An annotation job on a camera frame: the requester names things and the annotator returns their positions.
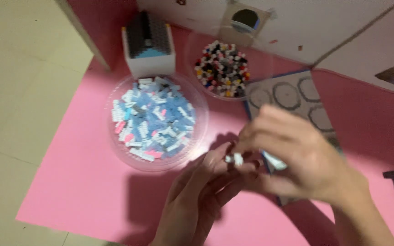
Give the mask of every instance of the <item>pink surface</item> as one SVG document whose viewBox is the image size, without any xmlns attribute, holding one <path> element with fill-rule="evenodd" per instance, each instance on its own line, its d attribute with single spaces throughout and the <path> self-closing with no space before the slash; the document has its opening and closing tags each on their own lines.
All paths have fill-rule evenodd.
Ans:
<svg viewBox="0 0 394 246">
<path fill-rule="evenodd" d="M 173 28 L 177 70 L 189 31 Z M 132 245 L 153 237 L 169 186 L 178 171 L 145 173 L 113 154 L 103 109 L 109 92 L 128 68 L 89 70 L 54 136 L 17 220 Z M 275 58 L 275 73 L 303 69 Z M 313 72 L 347 159 L 371 182 L 376 204 L 394 234 L 394 189 L 382 171 L 394 169 L 394 94 L 325 71 Z M 233 139 L 248 121 L 244 106 L 206 97 L 210 127 L 200 152 Z M 278 208 L 273 198 L 242 192 L 223 210 L 205 245 L 336 245 L 332 211 L 301 201 Z"/>
<path fill-rule="evenodd" d="M 67 0 L 83 28 L 114 69 L 123 53 L 121 27 L 138 11 L 136 0 Z"/>
</svg>

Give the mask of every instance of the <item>tiled floor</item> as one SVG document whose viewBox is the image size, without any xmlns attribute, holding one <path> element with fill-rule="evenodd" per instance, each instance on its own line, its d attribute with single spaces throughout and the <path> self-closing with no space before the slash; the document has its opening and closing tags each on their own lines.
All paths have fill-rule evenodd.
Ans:
<svg viewBox="0 0 394 246">
<path fill-rule="evenodd" d="M 91 59 L 54 0 L 0 0 L 0 246 L 107 245 L 14 220 Z"/>
</svg>

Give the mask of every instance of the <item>plastic bowl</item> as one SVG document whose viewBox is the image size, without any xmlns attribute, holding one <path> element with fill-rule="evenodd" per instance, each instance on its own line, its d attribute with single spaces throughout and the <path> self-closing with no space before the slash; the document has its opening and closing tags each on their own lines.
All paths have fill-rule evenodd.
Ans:
<svg viewBox="0 0 394 246">
<path fill-rule="evenodd" d="M 171 158 L 155 159 L 154 161 L 146 161 L 136 155 L 130 154 L 130 148 L 125 146 L 123 142 L 118 141 L 118 135 L 115 133 L 115 125 L 112 121 L 111 110 L 113 108 L 113 100 L 120 99 L 121 96 L 132 88 L 132 83 L 137 82 L 132 76 L 127 76 L 120 82 L 109 98 L 105 107 L 106 125 L 109 134 L 110 143 L 117 157 L 132 168 L 146 172 L 160 172 L 174 168 L 195 157 L 196 151 L 200 147 L 201 141 L 205 136 L 208 126 L 209 109 L 205 97 L 190 83 L 183 75 L 158 75 L 159 77 L 167 77 L 174 84 L 180 85 L 180 91 L 184 97 L 193 105 L 196 110 L 196 123 L 194 131 L 190 138 L 189 144 L 178 154 Z"/>
<path fill-rule="evenodd" d="M 197 79 L 196 71 L 194 70 L 195 63 L 197 59 L 203 56 L 202 50 L 208 44 L 211 44 L 215 40 L 218 40 L 223 43 L 232 44 L 228 40 L 223 40 L 219 37 L 218 33 L 222 29 L 229 29 L 231 33 L 236 33 L 237 35 L 247 35 L 254 40 L 253 45 L 251 47 L 244 47 L 238 43 L 235 43 L 238 51 L 246 54 L 246 59 L 248 60 L 247 68 L 250 73 L 250 80 L 256 79 L 264 79 L 271 78 L 273 76 L 273 56 L 269 53 L 269 49 L 267 45 L 265 45 L 260 40 L 253 38 L 250 34 L 240 33 L 237 31 L 237 28 L 233 26 L 216 26 L 210 29 L 207 29 L 207 33 L 192 31 L 188 37 L 188 42 L 185 47 L 185 65 L 187 68 L 187 75 L 189 79 L 198 87 L 200 90 L 203 90 L 205 93 L 213 96 L 215 98 L 219 98 L 225 101 L 244 101 L 247 99 L 247 96 L 244 97 L 224 97 L 217 95 L 205 88 L 201 84 L 201 82 Z"/>
</svg>

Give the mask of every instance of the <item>hand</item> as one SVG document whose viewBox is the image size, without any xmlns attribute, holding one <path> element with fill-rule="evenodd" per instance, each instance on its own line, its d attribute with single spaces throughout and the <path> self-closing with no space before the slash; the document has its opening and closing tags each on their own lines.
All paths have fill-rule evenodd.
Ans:
<svg viewBox="0 0 394 246">
<path fill-rule="evenodd" d="M 308 121 L 269 105 L 239 134 L 233 152 L 265 150 L 288 168 L 276 175 L 248 176 L 247 186 L 257 192 L 310 198 L 340 204 L 347 195 L 369 196 L 367 179 L 347 165 Z"/>
<path fill-rule="evenodd" d="M 228 166 L 223 158 L 229 146 L 208 152 L 176 178 L 150 246 L 203 245 L 221 208 L 244 187 L 241 173 L 256 170 L 251 163 Z"/>
</svg>

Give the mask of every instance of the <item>circle drawing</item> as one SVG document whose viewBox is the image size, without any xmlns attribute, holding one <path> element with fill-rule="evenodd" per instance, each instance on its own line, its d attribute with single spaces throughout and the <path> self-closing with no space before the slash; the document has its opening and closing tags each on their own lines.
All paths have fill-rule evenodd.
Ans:
<svg viewBox="0 0 394 246">
<path fill-rule="evenodd" d="M 297 83 L 297 89 L 300 95 L 309 103 L 320 103 L 320 95 L 314 86 L 314 82 L 311 77 L 302 77 Z"/>
<path fill-rule="evenodd" d="M 300 107 L 300 97 L 296 87 L 288 82 L 279 82 L 273 86 L 273 97 L 275 102 L 283 109 L 289 111 Z"/>
<path fill-rule="evenodd" d="M 325 108 L 322 105 L 317 105 L 309 109 L 308 118 L 310 122 L 321 132 L 334 132 L 331 122 L 326 115 Z"/>
<path fill-rule="evenodd" d="M 273 99 L 271 98 L 271 93 L 267 89 L 257 86 L 250 90 L 249 103 L 253 107 L 260 109 L 264 104 L 272 104 Z"/>
</svg>

